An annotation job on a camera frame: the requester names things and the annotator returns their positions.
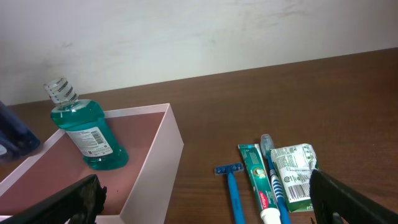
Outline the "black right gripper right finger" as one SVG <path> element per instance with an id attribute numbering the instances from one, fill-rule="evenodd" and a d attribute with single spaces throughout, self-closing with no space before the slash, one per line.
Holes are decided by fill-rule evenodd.
<path id="1" fill-rule="evenodd" d="M 318 169 L 310 177 L 310 197 L 313 223 L 397 223 L 396 213 Z"/>

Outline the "purple pump soap bottle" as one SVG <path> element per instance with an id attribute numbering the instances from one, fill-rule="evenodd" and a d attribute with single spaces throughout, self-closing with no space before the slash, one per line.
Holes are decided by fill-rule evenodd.
<path id="1" fill-rule="evenodd" d="M 1 102 L 1 163 L 28 156 L 39 146 L 37 136 Z"/>

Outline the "blue disposable razor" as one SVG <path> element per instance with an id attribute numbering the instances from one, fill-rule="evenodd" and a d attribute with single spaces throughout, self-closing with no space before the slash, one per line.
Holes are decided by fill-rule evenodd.
<path id="1" fill-rule="evenodd" d="M 245 224 L 244 212 L 239 196 L 238 185 L 234 176 L 235 172 L 243 171 L 241 162 L 215 167 L 215 175 L 225 175 L 228 181 L 229 195 L 234 215 L 235 224 Z"/>

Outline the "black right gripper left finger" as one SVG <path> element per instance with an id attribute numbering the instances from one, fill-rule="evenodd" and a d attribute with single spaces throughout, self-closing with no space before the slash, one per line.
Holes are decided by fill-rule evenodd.
<path id="1" fill-rule="evenodd" d="M 1 224 L 95 224 L 106 193 L 98 176 L 91 174 Z"/>

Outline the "teal mouthwash bottle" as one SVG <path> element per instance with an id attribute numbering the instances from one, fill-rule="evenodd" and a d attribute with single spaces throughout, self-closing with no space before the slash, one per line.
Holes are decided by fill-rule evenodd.
<path id="1" fill-rule="evenodd" d="M 97 102 L 80 100 L 65 78 L 44 84 L 44 90 L 55 104 L 52 121 L 68 134 L 91 169 L 113 170 L 127 164 L 129 155 L 114 137 Z"/>

